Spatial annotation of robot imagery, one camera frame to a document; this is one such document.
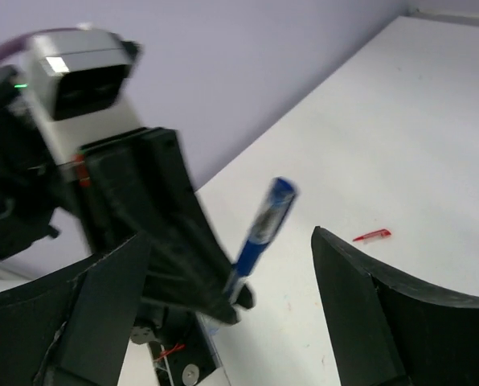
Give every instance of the wall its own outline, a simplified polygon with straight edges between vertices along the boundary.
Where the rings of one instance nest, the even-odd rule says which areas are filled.
[[[422,11],[479,15],[479,0],[414,0],[411,3]]]
[[[128,90],[146,125],[179,129],[197,187],[320,84],[405,0],[0,0],[0,42],[93,22],[145,44]],[[11,264],[43,274],[84,257],[75,223]]]

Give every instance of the metal screw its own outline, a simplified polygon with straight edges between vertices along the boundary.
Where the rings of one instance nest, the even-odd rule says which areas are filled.
[[[200,370],[194,364],[190,363],[182,372],[182,382],[185,386],[195,386],[199,382]]]

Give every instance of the table surface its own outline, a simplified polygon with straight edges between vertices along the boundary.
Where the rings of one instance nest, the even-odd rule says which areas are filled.
[[[348,241],[388,228],[355,245],[479,296],[479,28],[395,20],[206,184],[199,198],[231,256],[278,175],[301,196],[252,276],[255,309],[215,345],[232,386],[336,386],[315,226]]]

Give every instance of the red marker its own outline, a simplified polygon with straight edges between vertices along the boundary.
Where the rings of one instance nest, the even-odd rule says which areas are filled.
[[[374,237],[389,237],[389,236],[391,236],[390,231],[388,231],[387,229],[379,229],[378,231],[370,232],[370,233],[367,233],[366,235],[356,237],[352,241],[363,241],[363,240],[372,239]]]

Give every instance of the blue pen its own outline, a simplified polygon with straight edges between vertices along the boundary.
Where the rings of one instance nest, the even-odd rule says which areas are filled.
[[[248,233],[243,249],[225,285],[225,294],[234,303],[264,250],[272,243],[297,197],[290,181],[274,179],[266,200]]]

